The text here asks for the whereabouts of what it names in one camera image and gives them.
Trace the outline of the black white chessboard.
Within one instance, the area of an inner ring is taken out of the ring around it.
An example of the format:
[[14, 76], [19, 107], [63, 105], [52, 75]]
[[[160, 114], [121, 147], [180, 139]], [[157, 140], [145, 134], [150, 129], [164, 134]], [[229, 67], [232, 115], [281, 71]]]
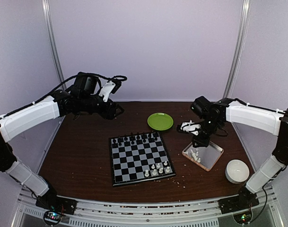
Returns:
[[[158, 131], [117, 136], [108, 139], [110, 166], [113, 187], [137, 184], [146, 181], [160, 180], [176, 176], [173, 163]], [[170, 172], [166, 173], [164, 162], [167, 161]], [[160, 174], [156, 164], [160, 163], [163, 173]], [[152, 175], [155, 165], [157, 175]]]

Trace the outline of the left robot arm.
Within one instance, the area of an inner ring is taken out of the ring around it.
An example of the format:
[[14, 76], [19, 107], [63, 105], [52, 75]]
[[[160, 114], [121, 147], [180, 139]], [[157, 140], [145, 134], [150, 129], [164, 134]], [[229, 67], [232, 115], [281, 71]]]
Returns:
[[99, 114], [104, 119], [112, 120], [124, 111], [109, 96], [117, 92], [127, 80], [126, 76], [108, 78], [96, 73], [79, 72], [65, 82], [71, 80], [74, 83], [66, 90], [60, 88], [64, 85], [62, 82], [38, 100], [0, 115], [0, 172], [7, 173], [41, 197], [50, 210], [58, 209], [61, 204], [56, 191], [13, 154], [9, 142], [41, 123], [68, 114]]

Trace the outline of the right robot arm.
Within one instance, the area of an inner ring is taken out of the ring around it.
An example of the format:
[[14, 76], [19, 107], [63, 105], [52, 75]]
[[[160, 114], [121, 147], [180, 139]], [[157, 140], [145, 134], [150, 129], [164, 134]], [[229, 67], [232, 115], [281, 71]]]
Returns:
[[211, 135], [229, 122], [238, 126], [242, 140], [248, 139], [244, 146], [252, 160], [257, 158], [253, 152], [260, 154], [273, 148], [270, 157], [246, 181], [244, 191], [236, 196], [238, 208], [246, 208], [253, 201], [253, 194], [288, 167], [288, 101], [282, 101], [281, 105], [284, 110], [251, 105], [238, 98], [211, 102], [204, 96], [190, 104], [190, 110], [201, 119], [183, 127], [183, 131], [192, 134], [194, 147], [207, 147]]

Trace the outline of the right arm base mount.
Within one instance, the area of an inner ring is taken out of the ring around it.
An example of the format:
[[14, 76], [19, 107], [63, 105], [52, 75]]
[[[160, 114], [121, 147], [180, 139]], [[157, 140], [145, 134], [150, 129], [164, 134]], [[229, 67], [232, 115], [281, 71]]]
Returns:
[[254, 206], [258, 206], [260, 203], [258, 199], [253, 199], [249, 203], [241, 203], [239, 201], [239, 196], [228, 197], [220, 199], [218, 201], [221, 214], [233, 215], [233, 219], [237, 224], [246, 225], [250, 224], [253, 220], [253, 211]]

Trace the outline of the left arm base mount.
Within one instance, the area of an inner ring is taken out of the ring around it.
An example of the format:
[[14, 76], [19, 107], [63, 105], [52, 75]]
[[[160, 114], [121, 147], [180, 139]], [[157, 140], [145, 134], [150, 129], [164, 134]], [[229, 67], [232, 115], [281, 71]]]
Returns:
[[63, 197], [56, 198], [55, 205], [49, 205], [42, 198], [36, 199], [36, 206], [46, 209], [43, 214], [43, 221], [48, 226], [59, 224], [66, 215], [73, 215], [77, 206], [77, 201]]

